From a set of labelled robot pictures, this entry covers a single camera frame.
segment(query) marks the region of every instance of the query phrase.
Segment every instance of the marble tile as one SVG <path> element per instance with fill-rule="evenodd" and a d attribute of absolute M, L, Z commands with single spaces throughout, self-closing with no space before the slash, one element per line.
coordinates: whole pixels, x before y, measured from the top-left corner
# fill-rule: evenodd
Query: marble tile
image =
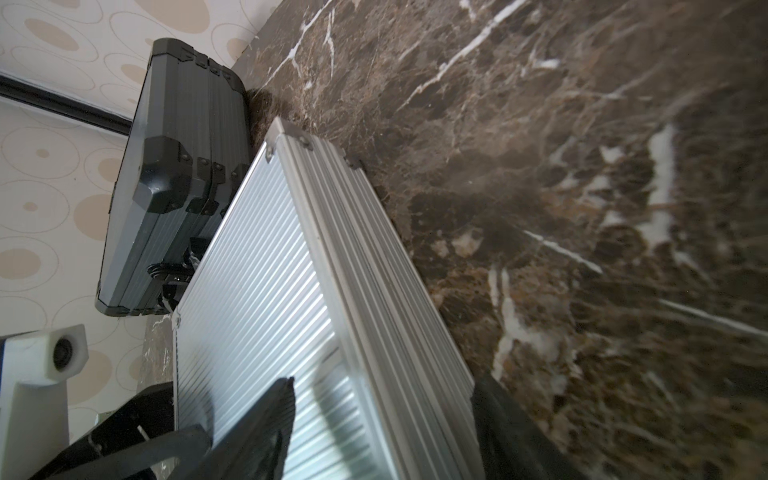
<path fill-rule="evenodd" d="M 170 314 L 148 316 L 136 392 L 158 383 L 174 381 L 173 354 L 174 329 Z"/>
<path fill-rule="evenodd" d="M 284 0 L 235 64 L 359 157 L 474 374 L 593 478 L 768 475 L 768 4 Z"/>

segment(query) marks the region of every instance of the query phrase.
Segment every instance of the ribbed aluminum panel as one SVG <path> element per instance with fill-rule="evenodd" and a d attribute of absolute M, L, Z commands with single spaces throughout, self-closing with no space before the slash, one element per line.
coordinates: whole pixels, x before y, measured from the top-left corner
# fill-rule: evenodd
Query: ribbed aluminum panel
<path fill-rule="evenodd" d="M 364 172 L 280 122 L 267 142 L 276 138 L 334 328 L 366 382 L 358 396 L 398 475 L 482 478 L 472 376 Z"/>
<path fill-rule="evenodd" d="M 178 426 L 217 442 L 295 376 L 286 478 L 483 478 L 472 376 L 330 143 L 275 120 L 175 315 Z"/>
<path fill-rule="evenodd" d="M 214 444 L 281 376 L 296 381 L 284 478 L 376 478 L 280 162 L 263 152 L 174 313 L 177 425 Z"/>

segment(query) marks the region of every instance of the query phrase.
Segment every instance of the patterned wallpaper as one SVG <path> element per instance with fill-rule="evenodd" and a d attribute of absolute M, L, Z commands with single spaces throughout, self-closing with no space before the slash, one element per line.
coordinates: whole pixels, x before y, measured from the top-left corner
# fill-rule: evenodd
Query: patterned wallpaper
<path fill-rule="evenodd" d="M 0 0 L 0 71 L 132 118 L 152 41 L 228 67 L 280 0 Z"/>
<path fill-rule="evenodd" d="M 94 307 L 125 141 L 0 101 L 0 335 L 85 324 L 90 359 L 68 381 L 73 439 L 135 393 L 153 319 Z"/>

